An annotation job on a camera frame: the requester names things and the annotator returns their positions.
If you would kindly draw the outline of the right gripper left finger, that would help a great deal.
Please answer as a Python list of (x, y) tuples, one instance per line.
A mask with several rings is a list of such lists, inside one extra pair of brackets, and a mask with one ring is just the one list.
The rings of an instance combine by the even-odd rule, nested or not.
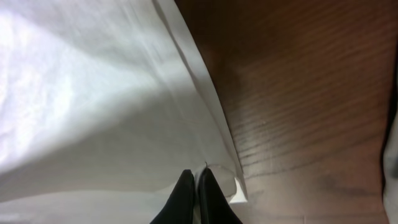
[(150, 224), (192, 224), (195, 181), (191, 170), (184, 170), (166, 201)]

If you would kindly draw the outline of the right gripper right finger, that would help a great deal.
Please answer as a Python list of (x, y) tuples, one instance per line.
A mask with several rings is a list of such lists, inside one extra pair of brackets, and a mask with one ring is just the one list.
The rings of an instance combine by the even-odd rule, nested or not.
[(198, 183), (202, 224), (243, 224), (225, 199), (212, 171), (205, 168)]

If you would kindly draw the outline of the white t-shirt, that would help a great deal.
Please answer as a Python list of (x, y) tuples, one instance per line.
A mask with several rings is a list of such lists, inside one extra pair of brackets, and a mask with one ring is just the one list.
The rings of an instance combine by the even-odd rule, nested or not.
[(1, 2), (2, 223), (149, 223), (206, 168), (247, 202), (175, 1)]

